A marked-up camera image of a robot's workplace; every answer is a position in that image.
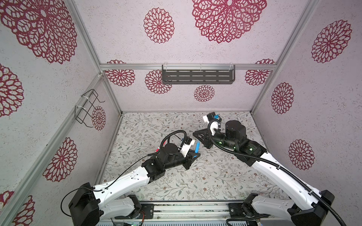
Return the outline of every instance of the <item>floral table surface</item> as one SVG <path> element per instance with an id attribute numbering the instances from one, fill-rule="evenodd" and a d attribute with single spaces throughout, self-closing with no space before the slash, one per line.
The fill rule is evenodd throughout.
<path id="1" fill-rule="evenodd" d="M 206 114 L 125 113 L 104 173 L 104 182 L 117 178 L 135 161 L 154 152 L 167 134 L 183 129 L 193 137 L 194 131 L 206 128 L 207 124 L 202 120 Z M 249 139 L 264 145 L 249 112 L 221 112 L 220 116 L 223 119 L 222 130 L 225 130 L 225 122 L 238 120 L 247 128 Z M 171 141 L 176 145 L 181 143 L 176 136 L 172 136 Z M 202 144 L 199 152 L 201 156 L 189 170 L 183 166 L 168 169 L 162 178 L 132 193 L 139 200 L 242 200 L 251 192 L 276 199 L 288 198 L 265 175 L 235 156 L 215 147 L 208 150 Z M 140 166 L 144 160 L 132 169 Z"/>

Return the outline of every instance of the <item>wire rack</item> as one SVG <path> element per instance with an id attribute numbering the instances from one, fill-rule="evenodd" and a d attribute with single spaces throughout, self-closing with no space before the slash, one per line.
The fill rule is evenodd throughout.
<path id="1" fill-rule="evenodd" d="M 89 99 L 92 98 L 92 96 L 95 96 L 95 99 L 91 102 Z M 74 118 L 80 123 L 80 124 L 84 124 L 86 127 L 89 127 L 89 128 L 93 128 L 93 126 L 88 126 L 86 123 L 85 123 L 85 118 L 87 117 L 87 115 L 89 115 L 91 118 L 92 116 L 89 114 L 89 111 L 92 109 L 92 107 L 95 109 L 96 107 L 93 105 L 95 101 L 98 101 L 99 103 L 103 103 L 105 101 L 100 101 L 98 99 L 98 93 L 96 92 L 96 90 L 94 89 L 90 89 L 88 90 L 87 92 L 85 92 L 82 97 L 86 98 L 87 101 L 84 103 L 83 106 L 80 106 L 80 105 L 76 105 L 74 106 Z M 86 103 L 90 103 L 90 107 L 88 108 L 88 110 L 86 108 L 84 108 L 85 104 Z M 85 115 L 83 118 L 80 118 L 79 115 L 85 111 Z"/>

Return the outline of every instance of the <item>robotic arm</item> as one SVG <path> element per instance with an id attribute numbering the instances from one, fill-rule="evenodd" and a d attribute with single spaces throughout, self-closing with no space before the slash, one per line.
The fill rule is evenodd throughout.
<path id="1" fill-rule="evenodd" d="M 219 115 L 212 112 L 203 119 L 208 123 L 208 128 L 195 131 L 193 135 L 206 148 L 209 149 L 215 144 L 220 149 L 234 154 L 239 160 L 270 178 L 290 197 L 289 200 L 278 200 L 252 193 L 240 206 L 246 216 L 268 214 L 290 220 L 296 226 L 321 225 L 329 210 L 321 199 L 331 205 L 334 200 L 332 193 L 328 190 L 319 191 L 286 170 L 262 145 L 247 139 L 246 128 L 239 121 L 228 121 L 225 133 L 221 133 Z"/>
<path id="2" fill-rule="evenodd" d="M 190 150 L 195 140 L 187 137 L 186 132 L 184 134 L 181 148 L 172 143 L 167 143 L 164 147 L 161 145 L 157 152 L 149 154 L 152 156 L 150 159 L 130 173 L 93 187 L 89 182 L 80 186 L 69 203 L 74 226 L 94 226 L 102 219 L 116 216 L 135 218 L 141 209 L 135 195 L 115 199 L 161 178 L 165 175 L 166 169 L 183 165 L 188 170 L 200 153 L 198 150 Z"/>

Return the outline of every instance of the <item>floral tablecloth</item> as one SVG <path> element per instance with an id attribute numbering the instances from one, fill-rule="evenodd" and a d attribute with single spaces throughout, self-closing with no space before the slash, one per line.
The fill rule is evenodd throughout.
<path id="1" fill-rule="evenodd" d="M 104 182 L 117 178 L 135 161 L 156 151 L 167 134 L 183 129 L 193 137 L 192 132 L 206 128 L 207 124 L 202 120 L 202 116 L 206 114 L 207 112 L 124 114 L 106 167 Z M 249 139 L 264 145 L 249 112 L 220 112 L 220 116 L 223 119 L 223 131 L 227 121 L 238 120 L 247 128 Z M 176 145 L 181 143 L 176 136 L 172 136 L 171 141 Z M 266 176 L 235 156 L 215 147 L 208 150 L 202 144 L 199 152 L 201 156 L 189 170 L 185 170 L 183 166 L 168 169 L 162 178 L 137 188 L 132 193 L 139 200 L 242 200 L 251 192 L 277 199 L 288 198 Z"/>

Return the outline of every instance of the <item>large red circular pattern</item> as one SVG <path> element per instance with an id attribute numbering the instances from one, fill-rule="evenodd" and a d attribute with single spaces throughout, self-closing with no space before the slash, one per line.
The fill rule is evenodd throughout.
<path id="1" fill-rule="evenodd" d="M 19 213 L 14 218 L 12 226 L 29 226 L 33 222 L 35 213 L 34 204 L 33 196 L 29 195 L 26 203 L 24 203 Z"/>
<path id="2" fill-rule="evenodd" d="M 77 33 L 62 0 L 0 0 L 0 15 L 35 56 L 62 64 L 75 55 Z"/>
<path id="3" fill-rule="evenodd" d="M 172 87 L 172 85 L 162 83 L 162 71 L 160 70 L 150 71 L 146 75 L 144 82 L 149 90 L 158 94 L 167 93 Z"/>
<path id="4" fill-rule="evenodd" d="M 0 194 L 0 212 L 13 194 L 13 191 L 6 191 Z"/>
<path id="5" fill-rule="evenodd" d="M 97 130 L 104 128 L 104 125 L 106 124 L 106 113 L 101 106 L 94 108 L 92 112 L 92 123 Z"/>
<path id="6" fill-rule="evenodd" d="M 0 117 L 17 111 L 24 99 L 23 94 L 18 77 L 0 64 Z"/>
<path id="7" fill-rule="evenodd" d="M 147 36 L 156 43 L 169 41 L 175 30 L 172 17 L 164 9 L 151 9 L 146 14 L 143 22 Z"/>
<path id="8" fill-rule="evenodd" d="M 121 60 L 111 60 L 108 64 L 125 64 Z M 107 78 L 118 86 L 130 86 L 135 81 L 135 74 L 133 70 L 107 70 L 105 71 Z"/>
<path id="9" fill-rule="evenodd" d="M 295 140 L 289 146 L 289 158 L 293 165 L 301 170 L 307 170 L 314 163 L 314 152 L 305 140 Z"/>
<path id="10" fill-rule="evenodd" d="M 77 158 L 77 147 L 74 141 L 67 137 L 43 172 L 43 176 L 52 182 L 64 180 L 74 169 Z"/>
<path id="11" fill-rule="evenodd" d="M 292 106 L 294 94 L 292 86 L 282 82 L 274 89 L 271 96 L 271 105 L 278 114 L 286 113 Z"/>
<path id="12" fill-rule="evenodd" d="M 351 33 L 351 25 L 345 20 L 328 24 L 314 40 L 311 52 L 314 61 L 325 63 L 336 58 L 347 47 Z"/>
<path id="13" fill-rule="evenodd" d="M 256 62 L 256 64 L 274 64 L 275 61 L 271 59 L 262 59 Z M 245 81 L 253 86 L 263 84 L 268 77 L 269 70 L 248 70 L 245 74 Z"/>
<path id="14" fill-rule="evenodd" d="M 231 42 L 260 19 L 266 0 L 192 0 L 195 26 L 209 41 Z"/>
<path id="15" fill-rule="evenodd" d="M 202 85 L 196 88 L 194 97 L 200 102 L 206 102 L 214 97 L 215 90 L 209 85 Z"/>

